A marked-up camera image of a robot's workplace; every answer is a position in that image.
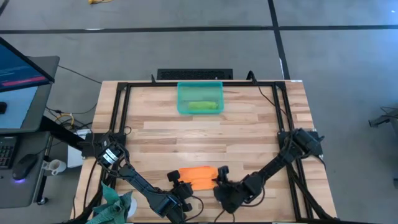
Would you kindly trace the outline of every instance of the teal bin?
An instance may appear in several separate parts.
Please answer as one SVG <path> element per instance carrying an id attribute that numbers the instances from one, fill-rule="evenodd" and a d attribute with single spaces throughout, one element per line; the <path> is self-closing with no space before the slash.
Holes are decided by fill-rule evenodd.
<path id="1" fill-rule="evenodd" d="M 179 82 L 177 109 L 180 114 L 219 114 L 224 110 L 222 82 Z"/>

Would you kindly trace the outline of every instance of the yellow cable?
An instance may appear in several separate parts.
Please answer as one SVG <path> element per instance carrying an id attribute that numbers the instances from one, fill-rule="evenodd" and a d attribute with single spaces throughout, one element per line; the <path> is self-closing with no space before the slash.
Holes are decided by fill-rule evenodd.
<path id="1" fill-rule="evenodd" d="M 73 126 L 73 124 L 74 124 L 74 122 L 75 122 L 75 118 L 73 117 L 73 115 L 70 113 L 70 114 L 61 114 L 60 116 L 57 116 L 56 118 L 55 118 L 55 122 L 57 122 L 60 118 L 62 118 L 62 117 L 64 117 L 64 116 L 69 116 L 69 117 L 71 117 L 71 119 L 72 119 L 72 122 L 70 123 L 70 127 L 72 127 Z"/>

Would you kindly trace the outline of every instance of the black mouse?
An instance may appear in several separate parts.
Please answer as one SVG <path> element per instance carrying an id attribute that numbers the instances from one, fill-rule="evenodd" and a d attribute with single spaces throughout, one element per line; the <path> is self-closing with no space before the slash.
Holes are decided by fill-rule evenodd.
<path id="1" fill-rule="evenodd" d="M 24 179 L 37 162 L 36 154 L 26 154 L 12 168 L 12 178 L 14 180 Z"/>

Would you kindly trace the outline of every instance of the wooden plank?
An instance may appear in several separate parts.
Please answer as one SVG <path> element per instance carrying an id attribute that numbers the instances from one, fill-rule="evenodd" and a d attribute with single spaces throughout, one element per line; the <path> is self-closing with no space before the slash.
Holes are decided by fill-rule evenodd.
<path id="1" fill-rule="evenodd" d="M 94 132 L 109 128 L 117 82 L 103 82 L 94 117 Z M 286 81 L 287 93 L 296 128 L 313 128 L 310 108 L 303 83 Z M 224 111 L 219 115 L 182 116 L 176 109 L 176 87 L 134 87 L 129 99 L 126 125 L 132 128 L 126 147 L 133 166 L 152 185 L 171 189 L 167 173 L 182 167 L 228 166 L 228 177 L 241 180 L 245 175 L 262 168 L 279 151 L 279 130 L 275 108 L 260 94 L 257 87 L 227 86 L 223 88 Z M 271 101 L 272 91 L 261 87 Z M 124 92 L 119 104 L 118 122 L 123 105 Z M 284 110 L 282 93 L 279 101 Z M 287 118 L 282 115 L 285 125 Z M 76 212 L 82 210 L 84 191 L 93 159 L 84 162 L 76 192 Z M 336 215 L 323 165 L 313 158 L 303 161 L 309 190 L 318 203 L 330 214 Z M 96 192 L 100 167 L 95 168 L 88 191 L 88 201 Z M 118 180 L 116 190 L 125 193 L 133 190 L 138 209 L 129 222 L 169 222 L 159 218 L 148 206 L 146 199 L 131 185 Z M 213 222 L 222 211 L 213 191 L 197 191 L 194 195 L 205 203 L 203 213 L 193 222 Z M 188 217 L 198 213 L 200 202 L 188 199 L 193 210 Z M 300 198 L 301 211 L 304 211 Z M 236 222 L 294 221 L 286 169 L 282 169 L 266 183 L 266 197 L 254 208 L 239 208 Z M 231 222 L 230 214 L 223 214 L 220 222 Z"/>

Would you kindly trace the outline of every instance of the orange object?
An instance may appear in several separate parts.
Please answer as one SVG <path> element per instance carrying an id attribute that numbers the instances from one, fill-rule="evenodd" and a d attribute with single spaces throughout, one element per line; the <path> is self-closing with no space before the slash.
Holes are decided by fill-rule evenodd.
<path id="1" fill-rule="evenodd" d="M 179 181 L 191 183 L 192 190 L 211 190 L 216 187 L 216 182 L 213 179 L 218 176 L 217 167 L 200 166 L 180 168 Z"/>

